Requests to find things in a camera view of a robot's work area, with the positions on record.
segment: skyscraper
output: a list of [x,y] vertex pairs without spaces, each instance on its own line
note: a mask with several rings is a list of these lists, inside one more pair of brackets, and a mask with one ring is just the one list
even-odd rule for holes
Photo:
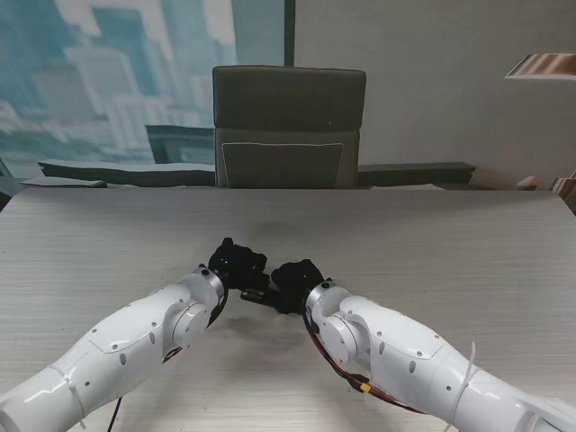
[[92,120],[95,117],[82,78],[74,66],[46,66],[32,71],[32,79],[56,119]]
[[146,126],[170,123],[166,101],[154,96],[114,97],[106,115],[120,149],[150,149]]
[[0,101],[9,102],[20,114],[41,105],[30,77],[34,57],[21,21],[8,0],[0,0]]
[[159,44],[153,40],[148,40],[145,42],[144,48],[146,59],[150,65],[150,72],[156,84],[157,94],[160,96],[174,97],[176,89],[170,76],[168,62]]
[[58,62],[73,43],[54,0],[4,0],[19,23],[37,65]]
[[218,64],[203,0],[161,0],[175,62],[189,74],[204,75]]
[[97,43],[123,52],[130,60],[140,91],[144,95],[156,95],[158,92],[147,58],[147,38],[140,12],[101,7],[95,7],[93,11],[102,34]]
[[174,54],[173,80],[178,102],[189,108],[202,108],[196,99],[194,77],[212,74],[219,64],[217,42],[208,31],[203,0],[160,0],[168,37]]
[[78,47],[66,49],[66,56],[78,69],[88,98],[99,114],[117,95],[137,95],[136,77],[125,54],[109,48]]

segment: white robotic arm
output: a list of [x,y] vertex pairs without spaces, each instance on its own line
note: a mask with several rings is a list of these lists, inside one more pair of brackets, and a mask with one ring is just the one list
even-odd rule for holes
[[[331,281],[314,288],[304,318],[325,357],[359,391],[431,414],[461,432],[576,432],[576,409],[526,394],[483,371],[435,331]],[[311,326],[306,315],[311,317]],[[340,368],[356,362],[370,380]]]
[[220,314],[229,288],[267,284],[265,266],[265,256],[225,239],[208,268],[201,265],[180,282],[117,310],[59,360],[0,395],[0,431],[66,432],[82,424],[190,347]]

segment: gray wall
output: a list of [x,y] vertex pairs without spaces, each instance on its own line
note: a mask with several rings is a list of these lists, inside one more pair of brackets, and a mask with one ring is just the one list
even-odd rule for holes
[[295,64],[368,75],[360,163],[463,161],[475,183],[576,169],[576,82],[503,77],[576,52],[573,0],[297,0]]
[[233,0],[239,65],[284,64],[284,0]]

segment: black office chair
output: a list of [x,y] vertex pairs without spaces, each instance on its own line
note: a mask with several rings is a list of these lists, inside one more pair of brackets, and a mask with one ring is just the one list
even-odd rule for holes
[[356,186],[364,72],[235,66],[212,74],[217,186]]

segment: wooden table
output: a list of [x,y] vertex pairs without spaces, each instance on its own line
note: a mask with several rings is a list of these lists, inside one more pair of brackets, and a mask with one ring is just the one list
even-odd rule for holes
[[[227,236],[271,267],[310,258],[465,356],[475,340],[476,363],[507,382],[576,404],[576,220],[550,193],[26,190],[0,213],[0,392]],[[105,431],[112,411],[88,430]],[[300,317],[234,292],[189,352],[125,398],[114,430],[443,428],[352,391]]]

